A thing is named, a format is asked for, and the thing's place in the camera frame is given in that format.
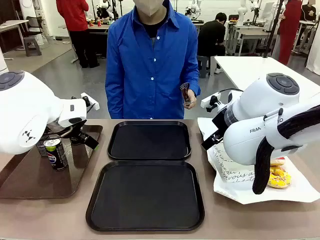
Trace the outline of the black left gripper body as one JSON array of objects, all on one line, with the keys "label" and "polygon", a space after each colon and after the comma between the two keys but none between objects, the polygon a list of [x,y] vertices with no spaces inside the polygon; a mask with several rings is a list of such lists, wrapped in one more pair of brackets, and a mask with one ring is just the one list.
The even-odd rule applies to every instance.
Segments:
[{"label": "black left gripper body", "polygon": [[83,120],[71,126],[72,130],[67,134],[67,138],[70,140],[72,145],[80,145],[85,143],[85,140],[88,136],[82,131],[82,128],[86,122],[87,120]]}]

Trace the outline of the person's left hand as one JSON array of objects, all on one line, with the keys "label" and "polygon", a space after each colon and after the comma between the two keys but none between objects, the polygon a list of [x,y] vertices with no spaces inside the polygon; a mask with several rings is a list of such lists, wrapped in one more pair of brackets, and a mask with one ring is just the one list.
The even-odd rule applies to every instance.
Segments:
[{"label": "person's left hand", "polygon": [[184,92],[184,108],[185,109],[192,109],[195,107],[197,104],[197,98],[195,93],[191,90],[188,89],[187,91]]}]

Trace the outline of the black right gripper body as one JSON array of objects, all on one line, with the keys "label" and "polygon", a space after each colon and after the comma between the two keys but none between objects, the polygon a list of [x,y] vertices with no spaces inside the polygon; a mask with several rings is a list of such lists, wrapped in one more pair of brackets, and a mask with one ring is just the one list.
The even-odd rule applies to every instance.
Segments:
[{"label": "black right gripper body", "polygon": [[225,121],[225,109],[222,109],[217,113],[217,115],[213,118],[212,122],[217,127],[217,130],[214,133],[214,140],[218,142],[221,141],[224,137],[224,134],[227,130],[227,124]]}]

